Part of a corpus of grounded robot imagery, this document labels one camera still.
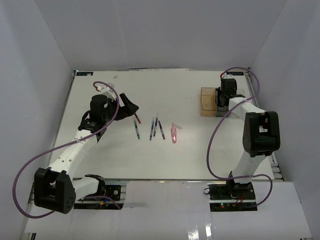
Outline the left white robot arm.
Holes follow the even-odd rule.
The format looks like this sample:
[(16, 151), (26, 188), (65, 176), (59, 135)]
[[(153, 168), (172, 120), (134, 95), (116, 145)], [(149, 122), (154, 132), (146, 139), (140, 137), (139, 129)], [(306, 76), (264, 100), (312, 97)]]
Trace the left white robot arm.
[(84, 113), (75, 134), (75, 142), (47, 168), (34, 174), (34, 204), (47, 210), (67, 214), (75, 202), (85, 197), (99, 200), (105, 196), (106, 187), (101, 176), (87, 174), (74, 180), (75, 172), (87, 153), (102, 138), (106, 126), (133, 116), (139, 107), (122, 93), (123, 106), (116, 96), (97, 94), (91, 98), (90, 109)]

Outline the black gel pen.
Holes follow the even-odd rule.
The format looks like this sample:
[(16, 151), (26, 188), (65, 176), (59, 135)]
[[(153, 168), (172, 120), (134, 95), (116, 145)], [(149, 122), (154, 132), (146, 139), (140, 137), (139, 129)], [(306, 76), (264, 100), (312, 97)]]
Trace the black gel pen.
[(156, 131), (157, 131), (157, 125), (158, 125), (158, 118), (159, 118), (159, 113), (156, 113), (155, 116), (155, 121), (154, 121), (154, 129), (153, 129), (153, 137), (156, 136)]

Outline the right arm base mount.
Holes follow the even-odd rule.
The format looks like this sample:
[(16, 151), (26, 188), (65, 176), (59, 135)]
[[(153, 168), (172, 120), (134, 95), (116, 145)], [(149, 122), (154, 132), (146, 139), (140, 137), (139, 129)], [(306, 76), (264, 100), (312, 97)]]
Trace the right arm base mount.
[(208, 184), (203, 193), (209, 197), (211, 212), (252, 212), (258, 210), (252, 183), (215, 182)]

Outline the purple gel pen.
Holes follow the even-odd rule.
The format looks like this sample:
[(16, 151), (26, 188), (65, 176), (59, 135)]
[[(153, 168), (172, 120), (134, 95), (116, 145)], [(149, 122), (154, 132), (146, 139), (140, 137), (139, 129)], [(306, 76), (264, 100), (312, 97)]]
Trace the purple gel pen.
[(163, 130), (163, 127), (162, 127), (162, 124), (161, 124), (160, 120), (158, 120), (158, 125), (159, 125), (159, 129), (160, 129), (160, 133), (161, 133), (162, 139), (165, 140), (166, 137), (165, 137), (164, 130)]

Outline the pink translucent correction tape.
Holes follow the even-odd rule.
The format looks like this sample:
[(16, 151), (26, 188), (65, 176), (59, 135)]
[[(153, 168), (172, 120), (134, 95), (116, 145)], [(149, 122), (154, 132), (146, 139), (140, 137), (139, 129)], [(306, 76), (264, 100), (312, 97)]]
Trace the pink translucent correction tape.
[(171, 140), (173, 144), (177, 142), (177, 128), (174, 123), (171, 125)]

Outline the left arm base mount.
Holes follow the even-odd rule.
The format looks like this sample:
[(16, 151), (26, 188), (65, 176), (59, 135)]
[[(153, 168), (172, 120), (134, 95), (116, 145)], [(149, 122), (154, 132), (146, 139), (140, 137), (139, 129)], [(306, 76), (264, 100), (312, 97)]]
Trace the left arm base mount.
[(96, 193), (81, 198), (74, 204), (77, 210), (121, 210), (124, 206), (121, 185), (105, 185)]

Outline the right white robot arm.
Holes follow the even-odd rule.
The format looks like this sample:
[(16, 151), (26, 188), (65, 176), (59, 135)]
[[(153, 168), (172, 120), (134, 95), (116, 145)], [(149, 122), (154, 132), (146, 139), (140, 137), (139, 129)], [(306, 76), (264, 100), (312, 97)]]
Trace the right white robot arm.
[(233, 200), (250, 190), (260, 164), (281, 145), (278, 114), (256, 107), (237, 90), (237, 81), (227, 75), (220, 79), (215, 100), (218, 111), (224, 111), (225, 116), (233, 113), (244, 122), (243, 154), (225, 187), (226, 195)]

